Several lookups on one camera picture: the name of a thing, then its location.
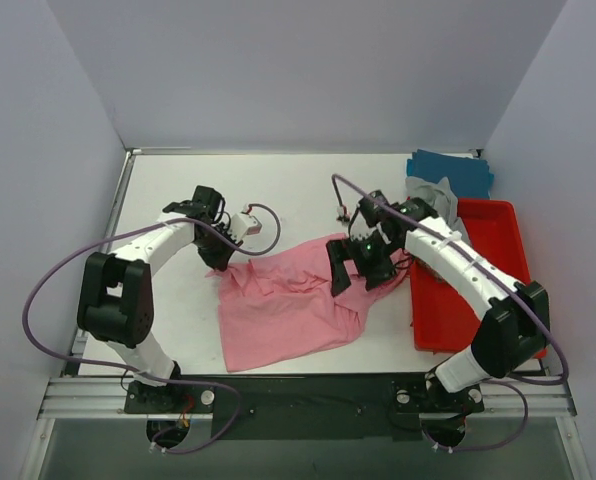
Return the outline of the pink t shirt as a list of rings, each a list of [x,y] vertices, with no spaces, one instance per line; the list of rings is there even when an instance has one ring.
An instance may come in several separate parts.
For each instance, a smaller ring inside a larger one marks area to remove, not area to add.
[[[217,274],[220,339],[229,373],[343,347],[364,333],[372,305],[408,273],[399,270],[368,291],[347,261],[351,286],[334,297],[326,244],[342,237],[309,240],[276,255],[232,263]]]

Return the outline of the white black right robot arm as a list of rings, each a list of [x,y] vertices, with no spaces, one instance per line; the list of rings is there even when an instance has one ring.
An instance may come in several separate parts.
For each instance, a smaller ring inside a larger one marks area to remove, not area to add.
[[[359,203],[371,232],[326,244],[332,285],[341,295],[351,285],[352,262],[373,290],[395,278],[392,255],[404,250],[440,276],[469,305],[479,321],[471,343],[424,377],[424,396],[447,409],[460,393],[490,378],[502,379],[545,349],[549,340],[549,300],[537,282],[524,284],[480,256],[424,200],[387,205],[380,192]]]

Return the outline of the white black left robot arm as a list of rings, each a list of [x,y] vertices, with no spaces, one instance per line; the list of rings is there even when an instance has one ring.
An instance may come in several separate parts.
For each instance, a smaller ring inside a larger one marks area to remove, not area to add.
[[[134,377],[149,386],[148,400],[162,412],[177,409],[184,388],[173,379],[177,363],[151,333],[155,318],[152,278],[181,249],[197,247],[204,264],[223,271],[234,250],[228,225],[220,220],[226,202],[215,189],[198,186],[191,199],[172,202],[149,232],[86,262],[77,323],[114,350]]]

